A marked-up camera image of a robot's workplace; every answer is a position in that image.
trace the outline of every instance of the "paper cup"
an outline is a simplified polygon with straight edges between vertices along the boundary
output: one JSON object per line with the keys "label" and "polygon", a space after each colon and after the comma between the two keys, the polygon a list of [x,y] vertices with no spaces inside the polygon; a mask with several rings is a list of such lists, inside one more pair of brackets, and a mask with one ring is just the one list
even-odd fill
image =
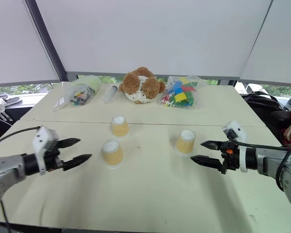
{"label": "paper cup", "polygon": [[191,156],[194,148],[195,133],[192,130],[182,130],[176,143],[177,154],[183,157]]}
{"label": "paper cup", "polygon": [[103,158],[109,168],[116,169],[122,166],[124,155],[117,140],[111,139],[106,141],[102,146],[102,150]]}
{"label": "paper cup", "polygon": [[124,139],[129,136],[129,127],[124,116],[112,118],[112,134],[115,139]]}

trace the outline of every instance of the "white table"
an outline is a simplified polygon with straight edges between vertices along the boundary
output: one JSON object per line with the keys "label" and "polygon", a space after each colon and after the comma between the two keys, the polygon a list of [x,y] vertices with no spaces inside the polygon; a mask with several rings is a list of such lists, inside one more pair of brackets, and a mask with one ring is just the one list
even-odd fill
{"label": "white table", "polygon": [[68,83],[60,83],[22,120],[110,123],[113,116],[124,115],[128,123],[214,125],[224,126],[236,120],[242,126],[265,126],[232,86],[206,86],[198,90],[197,103],[192,109],[161,107],[162,95],[152,103],[135,104],[124,93],[117,93],[114,102],[102,99],[112,84],[102,84],[97,95],[82,107],[66,106],[56,112],[53,106],[63,95]]}
{"label": "white table", "polygon": [[[274,179],[251,170],[222,175],[175,153],[179,132],[188,128],[196,133],[195,154],[221,158],[199,146],[225,141],[221,127],[130,124],[131,136],[120,141],[125,162],[111,170],[101,159],[102,144],[112,136],[109,124],[21,120],[7,133],[38,125],[56,130],[60,139],[81,139],[61,149],[61,159],[93,156],[69,171],[35,174],[9,189],[3,200],[12,223],[160,233],[291,232],[291,205]],[[279,146],[266,127],[243,128],[249,143]],[[34,135],[6,139],[0,156],[32,153]]]}

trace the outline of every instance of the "plastic bag of small items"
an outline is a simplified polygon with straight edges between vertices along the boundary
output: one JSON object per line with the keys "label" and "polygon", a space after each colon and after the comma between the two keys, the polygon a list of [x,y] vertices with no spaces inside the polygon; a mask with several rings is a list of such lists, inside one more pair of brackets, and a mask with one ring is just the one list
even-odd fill
{"label": "plastic bag of small items", "polygon": [[163,94],[162,106],[192,107],[196,102],[198,88],[208,85],[201,78],[190,75],[186,77],[169,76],[166,91]]}
{"label": "plastic bag of small items", "polygon": [[81,77],[69,83],[69,87],[64,91],[64,95],[54,105],[54,111],[70,103],[73,106],[87,104],[100,88],[100,79],[94,75]]}

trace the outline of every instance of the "teddy bear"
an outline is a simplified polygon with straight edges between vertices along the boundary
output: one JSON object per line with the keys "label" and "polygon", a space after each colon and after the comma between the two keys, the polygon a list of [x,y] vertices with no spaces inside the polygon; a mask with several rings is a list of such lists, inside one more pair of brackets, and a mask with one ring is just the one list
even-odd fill
{"label": "teddy bear", "polygon": [[148,103],[165,90],[165,83],[159,82],[146,67],[139,67],[125,75],[119,90],[124,92],[130,101]]}

